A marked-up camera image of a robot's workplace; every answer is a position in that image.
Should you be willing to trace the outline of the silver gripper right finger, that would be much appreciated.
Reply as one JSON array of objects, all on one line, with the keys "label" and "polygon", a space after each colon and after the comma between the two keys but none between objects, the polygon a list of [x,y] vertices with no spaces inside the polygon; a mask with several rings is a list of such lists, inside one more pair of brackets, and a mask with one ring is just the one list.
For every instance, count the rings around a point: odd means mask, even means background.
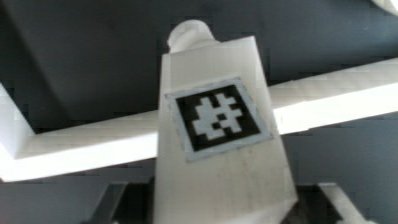
[{"label": "silver gripper right finger", "polygon": [[298,185],[291,224],[378,224],[358,212],[335,183]]}]

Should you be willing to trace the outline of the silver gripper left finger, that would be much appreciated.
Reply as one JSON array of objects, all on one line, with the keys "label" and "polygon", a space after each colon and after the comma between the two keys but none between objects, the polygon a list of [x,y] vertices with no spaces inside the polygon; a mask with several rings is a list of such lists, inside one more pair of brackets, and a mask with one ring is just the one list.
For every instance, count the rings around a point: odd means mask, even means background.
[{"label": "silver gripper left finger", "polygon": [[152,224],[152,184],[113,183],[81,224]]}]

